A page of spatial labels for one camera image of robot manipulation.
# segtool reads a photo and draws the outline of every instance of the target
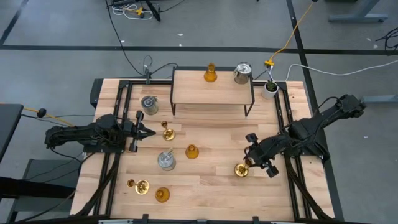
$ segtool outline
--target gray floor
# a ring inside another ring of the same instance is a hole
[[[22,1],[0,1],[0,29],[4,30]],[[157,1],[167,8],[177,0]],[[300,17],[310,1],[293,0]],[[103,1],[30,0],[12,30],[7,45],[118,45]],[[389,13],[383,24],[330,24],[328,14],[355,9],[352,4],[319,0],[300,26],[306,49],[373,49],[374,43],[395,28],[395,0],[381,1],[375,12]],[[133,21],[113,16],[125,45],[194,47],[282,47],[292,26],[285,1],[186,0],[162,15],[162,22]],[[293,39],[289,48],[296,48]],[[138,67],[151,55],[153,69],[169,62],[179,65],[233,66],[247,61],[254,73],[264,69],[270,53],[252,52],[128,52]],[[308,64],[329,72],[351,72],[379,65],[398,56],[307,55]],[[273,75],[283,79],[298,54],[279,54]],[[94,78],[136,75],[121,52],[110,51],[19,51],[0,50],[0,101],[47,108],[50,114],[93,114],[89,93]],[[348,77],[311,72],[318,102],[345,93],[397,94],[398,63]],[[154,75],[166,78],[171,68]],[[301,68],[293,68],[291,80],[303,80]],[[363,117],[338,121],[325,129],[345,219],[368,223],[395,223],[398,219],[398,131],[396,105],[369,105]],[[86,124],[91,118],[71,118]],[[0,164],[0,175],[21,178],[27,162],[34,159],[63,159],[45,148],[44,132],[52,124],[22,118]],[[60,152],[77,155],[82,147],[66,144]],[[10,200],[0,204],[0,222],[8,213]],[[48,217],[59,217],[51,214]]]

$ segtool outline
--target white pot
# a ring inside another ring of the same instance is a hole
[[[271,92],[271,91],[268,91],[268,90],[267,90],[266,85],[267,85],[267,82],[266,82],[266,84],[264,85],[264,89],[262,90],[261,95],[262,95],[262,97],[264,97],[265,99],[272,99],[272,98],[275,96],[275,94],[278,92],[279,86],[276,86],[276,91]]]

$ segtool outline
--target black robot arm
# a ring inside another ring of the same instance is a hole
[[[66,142],[77,141],[86,146],[85,152],[122,152],[126,138],[133,137],[130,151],[136,152],[137,140],[156,134],[142,124],[144,114],[141,111],[137,111],[136,118],[135,124],[130,119],[125,119],[123,124],[119,124],[117,117],[107,114],[87,126],[54,126],[46,131],[44,143],[47,148],[54,149]]]
[[[248,134],[246,139],[252,143],[245,149],[245,159],[252,161],[251,166],[267,168],[269,177],[278,174],[278,170],[272,165],[271,159],[275,155],[285,152],[289,156],[297,156],[306,149],[312,154],[325,160],[329,158],[328,151],[317,141],[320,129],[337,121],[338,119],[358,118],[363,114],[365,104],[353,95],[343,95],[336,103],[322,113],[317,113],[312,118],[304,118],[294,121],[280,130],[276,136],[257,142],[256,134]]]

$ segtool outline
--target metal tin can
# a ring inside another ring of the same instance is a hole
[[[157,99],[154,96],[143,97],[141,100],[141,106],[144,109],[145,114],[148,115],[154,115],[159,110],[157,107]]]
[[[157,157],[157,163],[163,170],[170,171],[174,169],[176,161],[173,152],[161,152]]]
[[[247,62],[241,62],[234,71],[234,80],[237,84],[246,84],[251,76],[251,65]]]

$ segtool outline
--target small potted plant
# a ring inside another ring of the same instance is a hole
[[[279,86],[276,85],[272,80],[267,80],[267,83],[264,85],[264,90],[261,95],[265,99],[271,99],[278,92]]]

